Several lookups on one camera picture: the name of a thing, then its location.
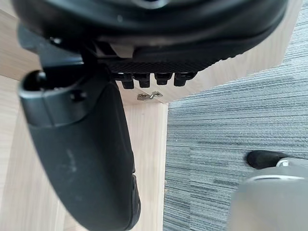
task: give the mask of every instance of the shoe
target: shoe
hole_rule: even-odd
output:
[[[287,154],[265,150],[251,151],[245,157],[246,162],[255,169],[275,167],[282,159],[288,157]]]

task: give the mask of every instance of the wooden panel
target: wooden panel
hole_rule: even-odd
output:
[[[18,113],[0,211],[1,231],[62,231],[65,209],[35,153]]]
[[[125,107],[141,198],[141,217],[133,231],[162,231],[168,106],[162,103]],[[85,231],[65,216],[65,231]]]
[[[186,82],[185,87],[175,87],[173,79],[169,80],[166,86],[158,86],[152,76],[151,87],[143,89],[143,91],[146,93],[159,91],[164,96],[157,100],[167,103],[280,65],[290,42],[302,3],[302,0],[289,1],[287,13],[281,24],[258,46],[242,55],[219,61],[204,71],[199,72],[194,79]]]
[[[0,76],[0,208],[19,108],[18,81]]]
[[[22,49],[16,37],[17,19],[0,10],[0,75],[20,80],[39,69],[38,57]]]

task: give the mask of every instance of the metal hinge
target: metal hinge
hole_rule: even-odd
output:
[[[154,97],[162,97],[162,96],[163,96],[163,94],[161,94],[160,92],[154,91],[154,92],[152,92],[151,95],[146,94],[146,93],[138,94],[137,100],[146,101],[146,100],[152,100],[152,99],[154,99]]]

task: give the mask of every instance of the carpet floor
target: carpet floor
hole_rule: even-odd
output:
[[[169,104],[164,231],[221,231],[250,150],[308,158],[308,0],[281,66]]]

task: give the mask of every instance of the black mechanism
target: black mechanism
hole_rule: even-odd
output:
[[[119,89],[183,87],[268,37],[287,0],[12,0],[42,71],[19,96],[57,195],[89,231],[130,230],[141,202]]]

